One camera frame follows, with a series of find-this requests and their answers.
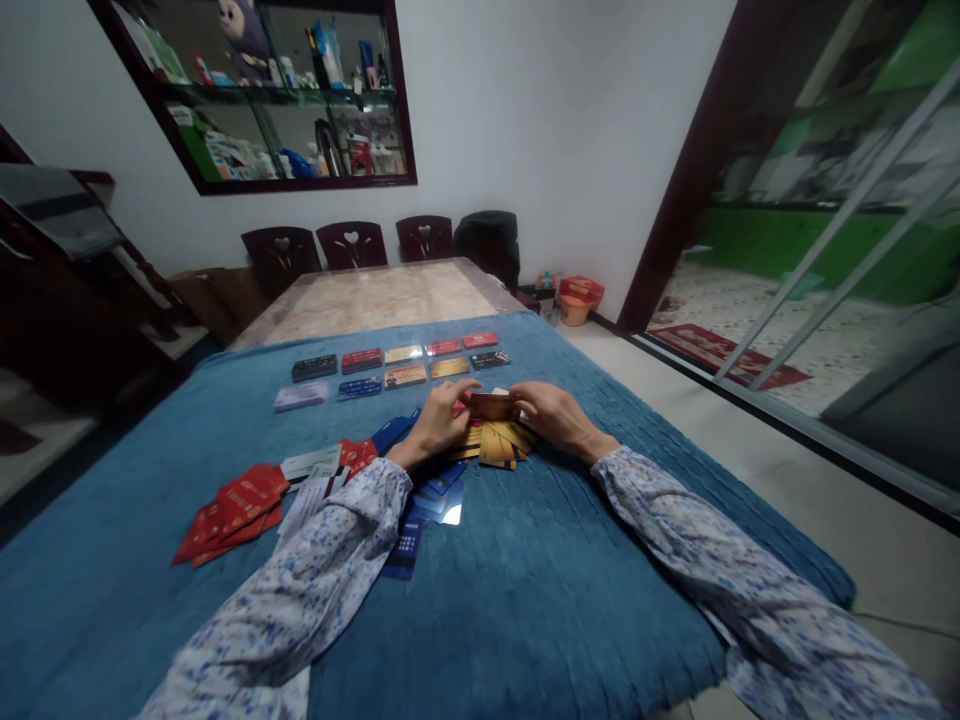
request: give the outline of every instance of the person's left hand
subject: person's left hand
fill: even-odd
[[[454,403],[462,400],[471,388],[481,386],[478,380],[467,378],[456,383],[447,380],[431,390],[410,434],[406,440],[393,446],[387,453],[387,459],[409,473],[423,461],[450,447],[454,440],[466,432],[470,422],[469,410],[463,410],[454,418]]]

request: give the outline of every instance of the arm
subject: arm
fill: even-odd
[[[939,718],[902,660],[735,523],[600,432],[559,388],[511,393],[534,428],[593,465],[629,524],[730,644],[731,687],[761,718]]]
[[[397,542],[409,472],[466,429],[453,405],[480,383],[435,388],[406,440],[365,468],[190,639],[144,718],[303,718],[310,663],[353,619]]]

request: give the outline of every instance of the black card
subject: black card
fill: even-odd
[[[290,375],[294,382],[302,382],[315,377],[333,375],[337,371],[337,356],[322,355],[320,357],[300,360],[295,363]]]
[[[474,370],[486,370],[487,368],[491,367],[509,365],[510,357],[503,350],[494,350],[493,352],[489,353],[471,355],[470,362],[473,363]]]

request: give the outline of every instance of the floral shirt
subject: floral shirt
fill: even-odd
[[[626,447],[592,470],[613,509],[730,644],[761,718],[940,718],[904,663],[733,522]],[[190,639],[144,718],[305,718],[310,664],[397,542],[412,483],[380,458],[331,495]]]

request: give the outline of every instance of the table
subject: table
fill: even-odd
[[[274,413],[297,360],[477,332],[496,333],[513,361],[478,373],[486,387],[569,389],[603,429],[828,598],[852,602],[832,558],[535,314],[399,325],[209,358],[0,549],[7,713],[136,713],[173,654],[276,544],[270,530],[197,570],[170,567],[196,510],[255,463],[369,437],[443,382]],[[424,529],[409,582],[374,584],[311,670],[309,718],[648,716],[720,682],[716,632],[581,463],[541,443],[515,472],[470,463],[461,477],[460,525]]]
[[[301,275],[228,350],[524,310],[464,258]]]

